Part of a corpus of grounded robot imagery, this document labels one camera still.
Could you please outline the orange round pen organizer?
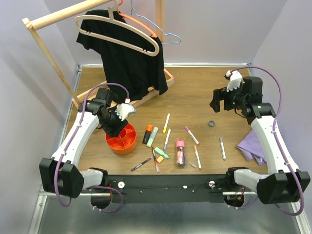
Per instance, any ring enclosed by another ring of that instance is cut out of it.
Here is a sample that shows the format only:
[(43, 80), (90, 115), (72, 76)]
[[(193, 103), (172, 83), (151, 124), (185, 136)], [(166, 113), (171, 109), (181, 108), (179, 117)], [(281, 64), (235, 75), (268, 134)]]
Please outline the orange round pen organizer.
[(106, 134), (105, 140), (115, 154), (126, 155), (131, 153), (137, 146), (137, 132), (134, 126), (128, 123), (117, 137), (110, 137)]

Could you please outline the orange black highlighter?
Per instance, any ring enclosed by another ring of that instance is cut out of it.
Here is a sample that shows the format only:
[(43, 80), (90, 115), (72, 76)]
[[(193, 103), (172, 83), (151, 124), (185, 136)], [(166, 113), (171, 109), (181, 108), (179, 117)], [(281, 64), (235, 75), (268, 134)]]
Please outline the orange black highlighter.
[(144, 134), (144, 137), (143, 137), (143, 141), (142, 143), (143, 144), (147, 144), (149, 138), (150, 138), (150, 135), (152, 133), (152, 130), (153, 130), (153, 126), (152, 125), (147, 125), (147, 128), (145, 130), (145, 134)]

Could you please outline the mint green highlighter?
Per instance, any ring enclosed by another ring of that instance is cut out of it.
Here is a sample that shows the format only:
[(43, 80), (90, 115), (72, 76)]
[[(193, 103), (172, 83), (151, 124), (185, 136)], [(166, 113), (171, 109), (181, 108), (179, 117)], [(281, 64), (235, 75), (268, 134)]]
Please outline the mint green highlighter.
[(157, 132), (158, 132), (158, 127), (154, 127), (151, 134), (150, 134), (150, 137), (148, 139), (148, 142), (146, 144), (147, 147), (151, 147), (152, 146), (152, 143), (157, 135)]

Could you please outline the yellow capped white marker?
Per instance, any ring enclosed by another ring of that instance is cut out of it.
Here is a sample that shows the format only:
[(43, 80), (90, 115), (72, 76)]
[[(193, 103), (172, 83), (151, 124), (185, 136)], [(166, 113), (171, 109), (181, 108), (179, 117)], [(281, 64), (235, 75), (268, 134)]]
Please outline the yellow capped white marker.
[(164, 124), (164, 127), (163, 127), (163, 131), (162, 131), (163, 133), (166, 133), (166, 131), (167, 131), (169, 119), (170, 119), (170, 113), (167, 114), (166, 121), (165, 121), (165, 124)]

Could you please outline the blue capped white marker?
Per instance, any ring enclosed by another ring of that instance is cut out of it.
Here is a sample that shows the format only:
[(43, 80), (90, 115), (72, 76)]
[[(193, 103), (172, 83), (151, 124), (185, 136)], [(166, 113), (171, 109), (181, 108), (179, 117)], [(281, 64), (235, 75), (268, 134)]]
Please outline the blue capped white marker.
[(167, 132), (165, 143), (164, 143), (164, 147), (163, 147), (164, 150), (167, 149), (167, 146), (168, 146), (168, 143), (169, 143), (170, 134), (171, 134), (171, 129), (169, 129), (168, 132)]

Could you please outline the orange capped white marker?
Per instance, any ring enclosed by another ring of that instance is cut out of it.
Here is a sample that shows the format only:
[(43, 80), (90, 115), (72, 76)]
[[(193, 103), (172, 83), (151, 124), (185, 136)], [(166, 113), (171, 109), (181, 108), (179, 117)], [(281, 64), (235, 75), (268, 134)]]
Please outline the orange capped white marker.
[(198, 150), (197, 150), (197, 146), (194, 146), (194, 151), (195, 151), (195, 157), (196, 157), (198, 168), (199, 168), (199, 170), (202, 170), (202, 166), (201, 166), (201, 162), (200, 162), (200, 157), (199, 157), (199, 153), (198, 153)]

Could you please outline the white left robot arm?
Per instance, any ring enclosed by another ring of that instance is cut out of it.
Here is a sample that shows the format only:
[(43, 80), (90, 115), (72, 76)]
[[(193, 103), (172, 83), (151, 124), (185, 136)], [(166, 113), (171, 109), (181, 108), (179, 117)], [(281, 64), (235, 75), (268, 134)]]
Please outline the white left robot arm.
[(78, 113), (70, 132), (60, 147), (50, 158), (43, 158), (39, 171), (43, 190), (77, 198), (82, 190), (93, 188), (102, 193), (108, 187), (107, 172), (90, 168), (79, 171), (78, 163), (86, 143), (93, 131), (102, 125), (110, 137), (117, 137), (128, 124), (127, 117), (136, 112), (127, 94), (123, 103), (112, 108), (114, 93), (97, 85), (97, 95), (92, 100), (85, 99), (78, 107)]

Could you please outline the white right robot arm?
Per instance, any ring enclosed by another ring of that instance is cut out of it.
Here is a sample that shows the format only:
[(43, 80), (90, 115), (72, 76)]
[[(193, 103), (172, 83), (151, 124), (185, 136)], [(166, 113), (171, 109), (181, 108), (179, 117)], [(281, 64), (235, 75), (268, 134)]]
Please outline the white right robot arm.
[(293, 203), (302, 201), (303, 192), (311, 181), (308, 172), (303, 172), (292, 159), (278, 129), (275, 113), (270, 103), (262, 101), (262, 79), (242, 77), (238, 72), (229, 72), (225, 78), (228, 85), (215, 89), (210, 107), (220, 112), (240, 110), (256, 133), (263, 149), (268, 173), (261, 175), (245, 167), (229, 168), (224, 185), (230, 191), (243, 186), (257, 193), (263, 204)]

